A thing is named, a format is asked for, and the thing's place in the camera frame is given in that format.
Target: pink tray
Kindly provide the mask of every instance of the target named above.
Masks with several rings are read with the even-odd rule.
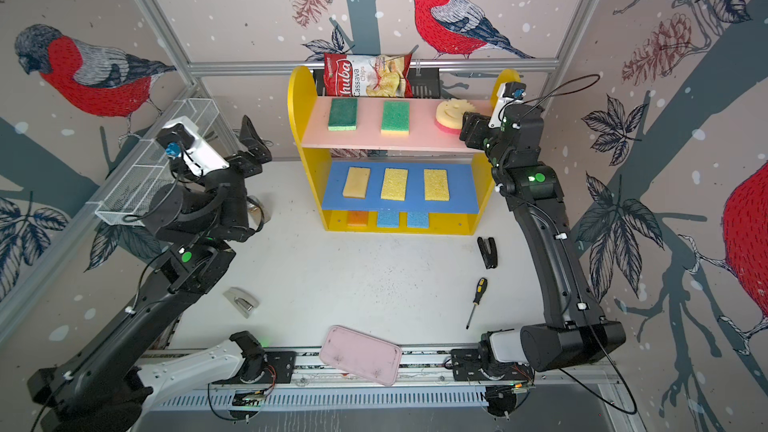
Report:
[[[400,347],[338,325],[320,350],[324,364],[388,387],[397,379],[401,357]]]

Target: bird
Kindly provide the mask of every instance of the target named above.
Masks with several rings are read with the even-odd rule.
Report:
[[[62,34],[45,25],[34,24],[16,37],[18,63],[24,72],[40,77],[83,112],[102,117],[125,117],[129,136],[130,114],[144,102],[164,73],[176,70],[156,60],[141,59],[120,49],[94,46]]]
[[[523,59],[527,53],[515,49],[509,39],[491,24],[483,10],[469,0],[414,0],[418,34],[443,54],[469,58],[476,50],[501,49]]]
[[[744,341],[738,354],[750,355],[750,339],[768,329],[768,162],[734,189],[723,209],[724,260],[699,254],[692,237],[681,235],[690,242],[698,261],[705,260],[724,268],[739,281],[744,292],[760,308],[762,319],[749,331],[742,331],[725,315],[718,317],[727,323]]]

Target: cassava chips bag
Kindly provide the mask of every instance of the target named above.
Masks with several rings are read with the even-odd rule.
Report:
[[[411,54],[357,56],[325,54],[326,94],[342,97],[413,97],[408,82]]]

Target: pink shelf board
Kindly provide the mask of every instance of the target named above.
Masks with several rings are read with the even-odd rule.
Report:
[[[357,99],[357,130],[328,130],[328,115],[335,97],[318,97],[301,139],[302,147],[314,149],[421,150],[428,152],[474,152],[458,135],[443,132],[435,124],[435,111],[441,99]],[[410,102],[411,123],[408,136],[382,134],[384,101]],[[470,100],[477,112],[491,115],[487,100]]]

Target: wire mesh basket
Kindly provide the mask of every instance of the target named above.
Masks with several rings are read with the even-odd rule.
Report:
[[[222,157],[239,149],[232,129],[211,99],[186,99],[167,120],[187,116],[197,125],[197,133],[205,138]],[[101,201],[96,215],[110,226],[143,226],[141,221],[125,222],[126,216],[142,216],[149,211],[154,194],[167,184],[175,182],[165,150],[154,139],[141,139],[136,145],[138,160]]]

